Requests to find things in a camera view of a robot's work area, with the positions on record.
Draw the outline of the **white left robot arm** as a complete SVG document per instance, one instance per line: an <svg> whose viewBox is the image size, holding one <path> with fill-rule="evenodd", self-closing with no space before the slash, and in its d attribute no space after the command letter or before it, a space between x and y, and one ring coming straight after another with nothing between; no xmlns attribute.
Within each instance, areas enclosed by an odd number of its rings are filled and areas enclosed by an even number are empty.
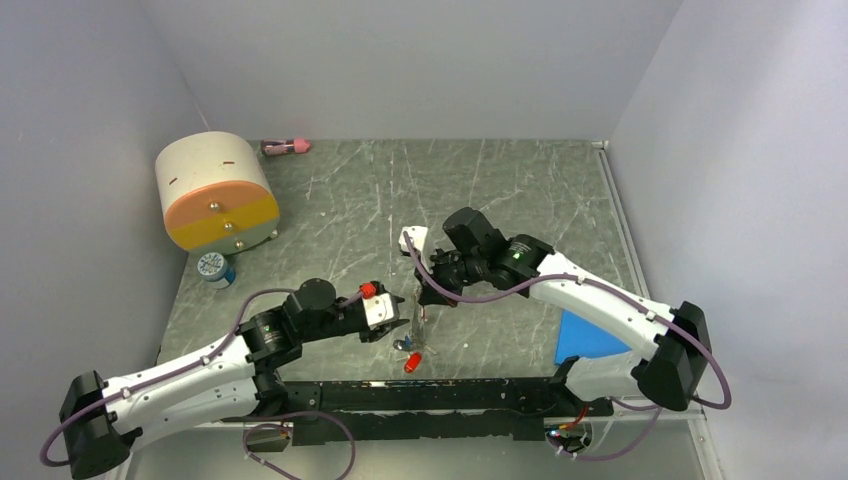
<svg viewBox="0 0 848 480"><path fill-rule="evenodd" d="M277 371L299 359L305 344L351 334L372 343L406 322L402 298L379 282L362 285L350 298L318 278L279 292L285 297L281 304L251 318L242 306L223 337L179 358L109 379L96 371L77 376L41 462L57 464L49 449L62 438L67 451L62 465L72 478L90 479L137 449L205 422L275 419L288 398Z"/></svg>

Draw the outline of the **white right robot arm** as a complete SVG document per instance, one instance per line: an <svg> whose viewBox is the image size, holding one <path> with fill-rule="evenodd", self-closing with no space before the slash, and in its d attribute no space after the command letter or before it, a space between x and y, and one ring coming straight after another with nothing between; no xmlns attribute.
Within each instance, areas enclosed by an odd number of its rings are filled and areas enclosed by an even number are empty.
<svg viewBox="0 0 848 480"><path fill-rule="evenodd" d="M412 258L421 284L419 303L484 304L520 295L577 315L626 346L601 358L569 357L550 388L550 402L573 415L589 401L640 395L672 411L691 403L712 354L705 312L684 301L677 307L620 288L583 269L533 236L505 237L471 207L442 226L453 247L433 249L428 230L406 227L400 251Z"/></svg>

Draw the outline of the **red key tag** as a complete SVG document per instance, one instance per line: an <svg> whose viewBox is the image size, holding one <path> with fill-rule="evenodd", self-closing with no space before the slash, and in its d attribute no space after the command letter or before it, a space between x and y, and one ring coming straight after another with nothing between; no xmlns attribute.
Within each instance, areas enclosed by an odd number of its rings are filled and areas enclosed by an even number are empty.
<svg viewBox="0 0 848 480"><path fill-rule="evenodd" d="M406 359L403 370L407 374L413 373L420 365L423 355L420 352L414 352Z"/></svg>

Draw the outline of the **black key fob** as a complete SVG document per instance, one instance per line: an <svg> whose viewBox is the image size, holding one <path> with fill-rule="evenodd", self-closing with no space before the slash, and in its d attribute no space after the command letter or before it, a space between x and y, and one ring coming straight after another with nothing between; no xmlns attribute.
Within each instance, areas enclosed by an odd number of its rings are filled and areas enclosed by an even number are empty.
<svg viewBox="0 0 848 480"><path fill-rule="evenodd" d="M411 351L411 344L405 340L397 339L393 342L393 347L399 351Z"/></svg>

